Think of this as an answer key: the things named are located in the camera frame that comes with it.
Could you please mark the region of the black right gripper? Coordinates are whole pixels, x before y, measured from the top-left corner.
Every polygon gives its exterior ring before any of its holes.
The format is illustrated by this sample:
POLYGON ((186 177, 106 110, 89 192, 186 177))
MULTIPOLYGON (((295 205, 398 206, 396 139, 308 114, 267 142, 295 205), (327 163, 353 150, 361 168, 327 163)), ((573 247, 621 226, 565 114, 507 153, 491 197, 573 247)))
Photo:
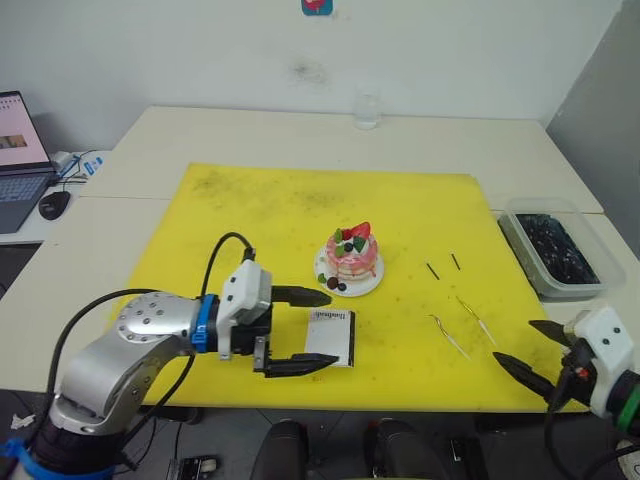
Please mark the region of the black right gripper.
POLYGON ((529 325, 552 341, 569 348, 561 359, 556 385, 511 355, 494 352, 495 360, 518 383, 544 400, 549 400, 550 408, 563 408, 570 400, 589 407, 597 371, 593 364, 595 354, 588 342, 584 339, 575 342, 575 336, 564 325, 551 320, 530 320, 529 325))

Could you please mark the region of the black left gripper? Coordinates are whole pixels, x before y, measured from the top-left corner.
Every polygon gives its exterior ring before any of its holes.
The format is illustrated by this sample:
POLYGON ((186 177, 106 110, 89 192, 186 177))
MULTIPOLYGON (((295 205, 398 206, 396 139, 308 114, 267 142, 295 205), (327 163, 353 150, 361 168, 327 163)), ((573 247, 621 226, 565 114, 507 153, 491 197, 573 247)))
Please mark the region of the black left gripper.
MULTIPOLYGON (((317 308, 329 305, 332 297, 319 290, 301 286, 274 285, 272 303, 287 303, 292 307, 317 308)), ((232 328, 231 352, 253 357, 253 371, 266 378, 304 376, 336 363, 338 356, 321 353, 294 354, 288 359, 270 358, 270 335, 273 307, 270 306, 253 323, 232 328)))

